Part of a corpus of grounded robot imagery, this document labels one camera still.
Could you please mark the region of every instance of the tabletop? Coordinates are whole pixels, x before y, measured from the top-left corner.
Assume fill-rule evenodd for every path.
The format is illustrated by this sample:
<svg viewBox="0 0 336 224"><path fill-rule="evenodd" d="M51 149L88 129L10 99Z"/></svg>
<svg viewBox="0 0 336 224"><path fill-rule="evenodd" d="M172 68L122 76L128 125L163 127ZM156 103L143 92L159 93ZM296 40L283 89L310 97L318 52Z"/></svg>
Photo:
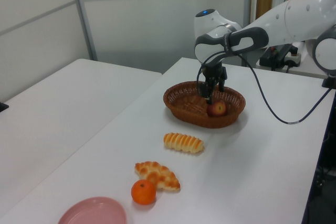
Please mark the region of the tabletop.
<svg viewBox="0 0 336 224"><path fill-rule="evenodd" d="M288 73L298 74L301 76L309 76L315 78L325 79L327 74L323 72L314 62L313 58L309 56L306 48L306 44L304 42L294 42L293 46L298 48L298 53L301 54L301 63L298 67L292 67L289 69ZM261 66L259 60L256 63L256 68L271 70L271 68ZM288 66L284 66L282 68L277 68L275 71L285 73Z"/></svg>
<svg viewBox="0 0 336 224"><path fill-rule="evenodd" d="M7 101L0 113L0 216L160 76L79 59Z"/></svg>
<svg viewBox="0 0 336 224"><path fill-rule="evenodd" d="M14 208L1 224L57 223L72 205L111 197L132 223L301 223L335 91L303 122L286 125L269 112L248 68L226 66L226 86L246 99L238 120L222 129L181 122L163 103L171 86L193 81L200 64L182 58ZM324 94L322 80L256 69L270 106L297 121ZM199 155L167 150L163 136L199 137ZM172 170L178 193L158 192L155 204L132 201L135 163Z"/></svg>

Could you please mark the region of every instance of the brown basket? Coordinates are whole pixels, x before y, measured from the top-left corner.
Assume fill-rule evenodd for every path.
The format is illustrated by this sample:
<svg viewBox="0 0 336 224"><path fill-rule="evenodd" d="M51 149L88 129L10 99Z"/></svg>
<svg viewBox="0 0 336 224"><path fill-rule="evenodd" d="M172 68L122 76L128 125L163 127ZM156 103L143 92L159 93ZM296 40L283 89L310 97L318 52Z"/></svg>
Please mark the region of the brown basket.
<svg viewBox="0 0 336 224"><path fill-rule="evenodd" d="M207 103L197 95L196 81L182 82L167 89L163 101L178 119L206 128L223 128L233 124L245 107L245 98L237 91L225 87L219 92L218 86L213 93L214 100L224 100L228 106L225 116L209 117Z"/></svg>

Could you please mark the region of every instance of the croissant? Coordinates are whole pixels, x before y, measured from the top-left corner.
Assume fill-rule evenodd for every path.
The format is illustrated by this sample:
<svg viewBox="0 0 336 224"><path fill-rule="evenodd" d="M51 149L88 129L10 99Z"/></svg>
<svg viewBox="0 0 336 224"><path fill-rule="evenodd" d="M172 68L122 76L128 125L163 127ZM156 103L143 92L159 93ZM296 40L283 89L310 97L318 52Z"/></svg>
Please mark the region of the croissant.
<svg viewBox="0 0 336 224"><path fill-rule="evenodd" d="M167 148L182 152L197 153L204 150L203 141L199 138L181 133L168 133L163 138Z"/></svg>
<svg viewBox="0 0 336 224"><path fill-rule="evenodd" d="M135 172L140 179L152 182L158 189L168 191L179 191L181 186L175 174L166 166L161 166L158 162L147 161L136 163Z"/></svg>

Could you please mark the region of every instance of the red apple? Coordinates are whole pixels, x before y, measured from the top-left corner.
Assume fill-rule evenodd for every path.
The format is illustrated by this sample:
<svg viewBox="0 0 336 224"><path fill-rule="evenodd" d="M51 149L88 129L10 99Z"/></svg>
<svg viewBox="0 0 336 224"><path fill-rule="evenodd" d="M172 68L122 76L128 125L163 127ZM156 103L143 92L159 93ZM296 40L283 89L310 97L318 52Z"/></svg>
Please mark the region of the red apple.
<svg viewBox="0 0 336 224"><path fill-rule="evenodd" d="M208 116L222 116L227 114L227 106L224 101L215 101L206 108Z"/></svg>

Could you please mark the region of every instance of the tangerine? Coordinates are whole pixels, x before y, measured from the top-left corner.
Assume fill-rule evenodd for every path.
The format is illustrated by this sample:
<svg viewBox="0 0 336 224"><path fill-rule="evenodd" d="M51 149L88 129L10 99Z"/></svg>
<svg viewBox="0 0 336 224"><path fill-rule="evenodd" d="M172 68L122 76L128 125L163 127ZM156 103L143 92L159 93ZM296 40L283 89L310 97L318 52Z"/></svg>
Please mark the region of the tangerine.
<svg viewBox="0 0 336 224"><path fill-rule="evenodd" d="M148 180L138 180L132 186L131 195L136 203L148 205L155 201L156 187Z"/></svg>

